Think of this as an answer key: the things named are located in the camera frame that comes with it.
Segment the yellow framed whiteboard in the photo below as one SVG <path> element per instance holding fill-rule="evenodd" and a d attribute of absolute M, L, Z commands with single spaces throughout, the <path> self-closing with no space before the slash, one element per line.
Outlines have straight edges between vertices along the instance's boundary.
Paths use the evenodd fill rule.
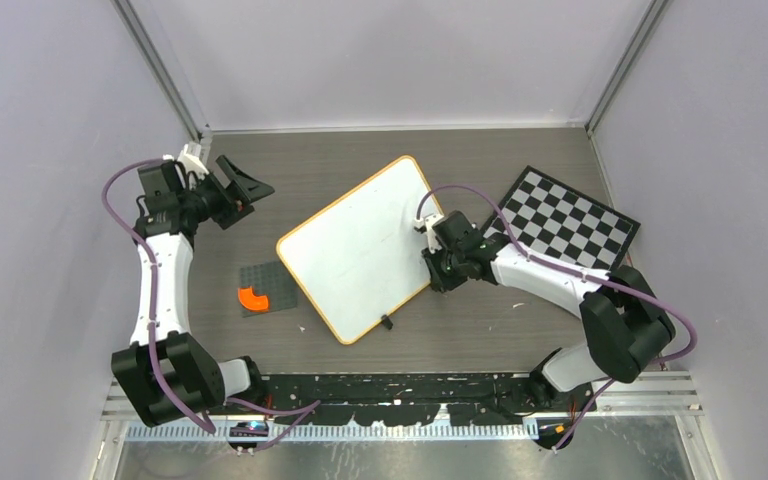
<path fill-rule="evenodd" d="M 430 284 L 418 217 L 442 208 L 415 158 L 389 163 L 276 243 L 330 332 L 351 345 Z"/>

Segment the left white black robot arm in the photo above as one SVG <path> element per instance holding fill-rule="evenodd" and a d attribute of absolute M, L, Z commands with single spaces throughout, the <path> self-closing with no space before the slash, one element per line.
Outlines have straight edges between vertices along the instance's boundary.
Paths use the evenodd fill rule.
<path fill-rule="evenodd" d="M 143 189 L 133 222 L 110 204 L 113 183 L 102 189 L 102 204 L 133 240 L 141 271 L 135 327 L 127 347 L 112 354 L 111 370 L 148 427 L 187 418 L 213 434 L 210 410 L 228 399 L 240 412 L 253 414 L 267 398 L 249 357 L 219 362 L 190 328 L 189 273 L 199 226 L 213 221 L 228 229 L 275 192 L 225 156 L 217 165 L 226 184 L 191 154 L 132 164 Z"/>

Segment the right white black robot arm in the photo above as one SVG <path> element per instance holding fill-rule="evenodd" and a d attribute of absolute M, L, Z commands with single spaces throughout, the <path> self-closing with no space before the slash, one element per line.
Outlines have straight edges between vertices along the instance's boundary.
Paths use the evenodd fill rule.
<path fill-rule="evenodd" d="M 554 350 L 528 374 L 524 389 L 538 409 L 558 409 L 595 380 L 633 382 L 675 337 L 667 312 L 632 267 L 608 271 L 559 261 L 506 234 L 485 236 L 460 211 L 421 216 L 413 226 L 427 239 L 421 255 L 433 290 L 483 281 L 535 295 L 580 320 L 583 342 Z"/>

